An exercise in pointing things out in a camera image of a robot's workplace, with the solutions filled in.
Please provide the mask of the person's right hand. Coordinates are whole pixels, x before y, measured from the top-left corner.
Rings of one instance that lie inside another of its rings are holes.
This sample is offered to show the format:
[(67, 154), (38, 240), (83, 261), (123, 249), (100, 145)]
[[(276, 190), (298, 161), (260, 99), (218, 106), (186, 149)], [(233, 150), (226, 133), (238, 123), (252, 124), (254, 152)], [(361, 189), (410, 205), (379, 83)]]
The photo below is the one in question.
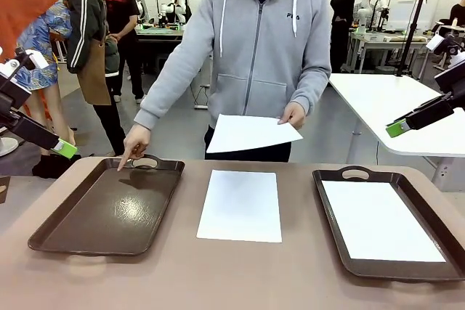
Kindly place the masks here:
[(124, 140), (124, 153), (117, 171), (120, 171), (129, 160), (139, 160), (150, 144), (151, 131), (144, 126), (134, 124)]

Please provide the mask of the person's left hand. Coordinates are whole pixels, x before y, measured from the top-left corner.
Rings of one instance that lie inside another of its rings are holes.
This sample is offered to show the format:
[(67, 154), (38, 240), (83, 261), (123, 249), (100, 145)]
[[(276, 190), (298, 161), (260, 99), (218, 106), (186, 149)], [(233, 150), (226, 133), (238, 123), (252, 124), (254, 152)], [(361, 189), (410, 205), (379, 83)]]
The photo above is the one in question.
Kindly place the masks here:
[(305, 123), (306, 113), (304, 108), (297, 102), (290, 102), (286, 105), (283, 115), (281, 116), (278, 123), (285, 124), (289, 123), (296, 130), (303, 127)]

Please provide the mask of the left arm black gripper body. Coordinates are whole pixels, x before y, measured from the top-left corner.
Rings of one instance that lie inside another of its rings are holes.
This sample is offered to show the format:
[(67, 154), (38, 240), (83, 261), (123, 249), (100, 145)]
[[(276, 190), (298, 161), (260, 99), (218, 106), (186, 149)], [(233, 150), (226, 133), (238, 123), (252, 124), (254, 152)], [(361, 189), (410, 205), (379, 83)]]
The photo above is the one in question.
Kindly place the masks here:
[(1, 127), (15, 127), (24, 115), (19, 111), (31, 93), (21, 86), (1, 88)]

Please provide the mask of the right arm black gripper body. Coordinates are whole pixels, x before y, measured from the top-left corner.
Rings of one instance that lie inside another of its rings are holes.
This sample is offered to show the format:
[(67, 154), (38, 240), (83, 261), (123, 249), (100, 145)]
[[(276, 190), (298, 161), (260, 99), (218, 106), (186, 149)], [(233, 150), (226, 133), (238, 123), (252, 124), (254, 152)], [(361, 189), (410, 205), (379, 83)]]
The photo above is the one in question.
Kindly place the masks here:
[(453, 108), (464, 109), (464, 66), (455, 66), (434, 77), (446, 101)]

